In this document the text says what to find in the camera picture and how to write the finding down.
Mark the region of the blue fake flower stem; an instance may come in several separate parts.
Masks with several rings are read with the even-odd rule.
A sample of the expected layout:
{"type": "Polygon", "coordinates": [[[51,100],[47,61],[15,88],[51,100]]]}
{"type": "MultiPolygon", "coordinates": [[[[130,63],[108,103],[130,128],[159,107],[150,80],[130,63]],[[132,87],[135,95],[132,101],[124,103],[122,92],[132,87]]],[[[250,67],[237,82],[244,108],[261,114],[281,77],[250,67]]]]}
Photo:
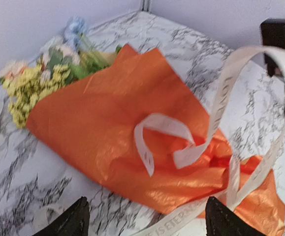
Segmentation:
{"type": "Polygon", "coordinates": [[[63,36],[67,46],[74,51],[78,50],[80,44],[80,38],[83,34],[87,34],[88,28],[85,20],[82,17],[71,17],[65,27],[63,36]]]}

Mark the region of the pink rose fake stem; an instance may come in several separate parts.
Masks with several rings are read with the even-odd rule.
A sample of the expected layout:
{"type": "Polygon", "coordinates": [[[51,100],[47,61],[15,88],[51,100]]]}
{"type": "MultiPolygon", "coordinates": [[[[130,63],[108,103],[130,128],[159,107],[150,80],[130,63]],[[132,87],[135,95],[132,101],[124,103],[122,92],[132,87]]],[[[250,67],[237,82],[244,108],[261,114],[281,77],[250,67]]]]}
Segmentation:
{"type": "Polygon", "coordinates": [[[19,74],[23,73],[24,69],[28,66],[25,60],[12,60],[8,62],[5,67],[0,71],[0,82],[3,79],[14,79],[19,74]]]}

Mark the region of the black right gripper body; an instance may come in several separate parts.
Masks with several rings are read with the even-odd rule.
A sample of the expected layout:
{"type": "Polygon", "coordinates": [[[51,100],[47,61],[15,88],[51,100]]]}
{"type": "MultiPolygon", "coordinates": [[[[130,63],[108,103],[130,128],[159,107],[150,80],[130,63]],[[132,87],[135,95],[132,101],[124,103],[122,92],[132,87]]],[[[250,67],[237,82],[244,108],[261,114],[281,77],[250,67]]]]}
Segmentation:
{"type": "MultiPolygon", "coordinates": [[[[267,19],[260,24],[263,46],[273,46],[285,49],[285,19],[267,19]]],[[[264,62],[269,77],[284,78],[277,64],[264,54],[264,62]]]]}

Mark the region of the green leafy fake stem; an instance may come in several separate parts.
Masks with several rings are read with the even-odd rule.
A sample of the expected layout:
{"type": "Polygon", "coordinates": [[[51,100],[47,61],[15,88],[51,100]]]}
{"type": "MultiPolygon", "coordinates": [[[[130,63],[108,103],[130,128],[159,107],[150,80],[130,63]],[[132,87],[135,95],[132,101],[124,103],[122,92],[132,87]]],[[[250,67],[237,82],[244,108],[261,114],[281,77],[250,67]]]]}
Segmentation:
{"type": "Polygon", "coordinates": [[[71,63],[69,65],[73,78],[81,80],[95,74],[98,71],[110,67],[116,60],[116,57],[121,49],[122,46],[119,45],[116,47],[116,50],[113,53],[105,53],[96,49],[89,51],[79,50],[78,55],[80,61],[77,64],[71,63]]]}

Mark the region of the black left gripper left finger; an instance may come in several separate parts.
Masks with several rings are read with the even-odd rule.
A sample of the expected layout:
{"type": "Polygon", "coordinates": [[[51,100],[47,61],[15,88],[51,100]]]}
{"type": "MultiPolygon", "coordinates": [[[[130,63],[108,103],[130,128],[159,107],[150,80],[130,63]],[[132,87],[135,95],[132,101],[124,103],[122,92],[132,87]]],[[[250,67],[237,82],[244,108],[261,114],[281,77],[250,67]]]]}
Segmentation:
{"type": "Polygon", "coordinates": [[[89,203],[86,197],[79,198],[67,209],[50,204],[35,212],[34,236],[87,236],[89,234],[89,203]],[[58,217],[48,222],[47,211],[52,210],[58,217]]]}

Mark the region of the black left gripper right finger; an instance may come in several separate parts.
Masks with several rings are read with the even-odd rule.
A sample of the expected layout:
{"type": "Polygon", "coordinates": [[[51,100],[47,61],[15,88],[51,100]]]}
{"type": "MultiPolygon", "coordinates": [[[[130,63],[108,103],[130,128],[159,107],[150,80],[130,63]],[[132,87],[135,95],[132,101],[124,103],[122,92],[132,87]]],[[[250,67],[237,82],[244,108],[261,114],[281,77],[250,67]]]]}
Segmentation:
{"type": "Polygon", "coordinates": [[[209,197],[205,207],[207,236],[264,236],[251,227],[216,197],[209,197]]]}

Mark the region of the yellow daisy fake bunch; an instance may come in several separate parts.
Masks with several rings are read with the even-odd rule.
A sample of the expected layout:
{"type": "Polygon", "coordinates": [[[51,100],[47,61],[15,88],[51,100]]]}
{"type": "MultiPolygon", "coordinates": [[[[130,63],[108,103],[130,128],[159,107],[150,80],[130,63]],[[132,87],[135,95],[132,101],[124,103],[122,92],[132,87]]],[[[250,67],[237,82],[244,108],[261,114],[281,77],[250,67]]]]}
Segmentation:
{"type": "Polygon", "coordinates": [[[3,79],[1,84],[10,98],[8,111],[17,128],[25,128],[28,117],[35,105],[46,96],[65,87],[65,81],[71,72],[67,64],[54,66],[52,78],[41,79],[43,65],[26,67],[23,73],[14,79],[3,79]]]}

